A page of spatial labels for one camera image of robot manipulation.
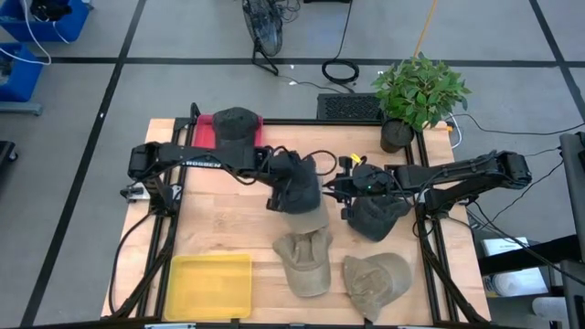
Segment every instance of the yellow plastic bin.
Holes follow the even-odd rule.
[[[167,321],[242,319],[251,311],[250,255],[175,256],[171,261]]]

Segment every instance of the fan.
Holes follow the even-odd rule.
[[[278,54],[282,48],[282,19],[274,0],[243,0],[242,9],[254,42],[252,64],[278,75],[278,69],[268,59]],[[258,63],[256,53],[261,53],[272,68]]]

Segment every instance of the blue storage crate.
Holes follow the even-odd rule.
[[[31,14],[28,14],[28,22],[33,34],[40,41],[60,41],[61,34],[68,42],[77,40],[80,37],[81,29],[88,17],[89,9],[81,0],[58,0],[59,2],[71,6],[71,14],[64,15],[53,26],[53,22],[38,22]],[[32,0],[27,0],[30,7]],[[22,42],[34,41],[28,31],[25,13],[20,5],[20,0],[5,0],[0,7],[0,26],[16,40]]]
[[[25,45],[19,43],[0,43],[0,48],[17,57],[35,60],[38,59]],[[5,84],[0,84],[0,101],[28,101],[37,85],[38,75],[43,68],[41,64],[26,63],[13,59],[0,52],[0,57],[12,59],[12,72]]]

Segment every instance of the tan cap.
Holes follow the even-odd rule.
[[[329,246],[332,241],[327,228],[321,228],[306,234],[290,233],[272,243],[272,248],[282,258],[292,293],[312,297],[329,290]]]
[[[410,285],[409,264],[395,253],[381,253],[360,260],[346,256],[344,281],[354,306],[371,322],[380,310],[396,300]]]
[[[282,218],[291,231],[297,234],[313,232],[329,225],[329,213],[327,213],[323,195],[321,195],[321,204],[315,210],[298,215],[282,213]]]

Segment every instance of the wooden tabletop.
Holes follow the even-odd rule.
[[[151,120],[146,141],[170,141],[173,124],[174,120],[171,119]],[[368,162],[373,165],[406,163],[403,151],[386,154],[380,149],[379,127],[265,125],[262,133],[264,144],[285,145],[301,156],[325,149],[337,156],[351,153],[366,155]],[[444,123],[425,131],[424,138],[431,165],[453,161]],[[414,154],[418,154],[416,144],[413,144],[413,150]],[[325,154],[317,155],[315,160],[320,172],[329,170],[333,165],[333,160]],[[334,176],[335,173],[323,179],[326,182]],[[250,254],[253,262],[252,313],[249,318],[241,319],[243,323],[362,324],[363,317],[346,295],[341,262],[346,255],[365,258],[380,252],[394,252],[410,264],[413,284],[404,295],[382,309],[375,324],[432,324],[420,244],[411,232],[413,210],[399,219],[384,240],[374,243],[352,230],[340,218],[341,205],[326,197],[330,231],[334,237],[329,251],[332,263],[331,289],[318,297],[299,298],[289,290],[281,260],[271,248],[274,240],[290,230],[281,214],[265,209],[270,192],[269,187],[260,183],[243,186],[222,170],[187,169],[175,255]],[[122,233],[146,214],[147,207],[145,201],[129,205]],[[454,207],[451,216],[467,222],[464,207]],[[126,240],[122,248],[114,287],[116,307],[122,304],[144,274],[153,224],[154,220],[146,221]],[[442,230],[452,279],[476,311],[489,319],[470,230],[450,220],[443,220]],[[154,311],[158,282],[158,278],[155,278],[151,286],[147,314]],[[441,284],[438,284],[437,290],[442,318],[447,319]],[[102,315],[110,313],[106,305]]]

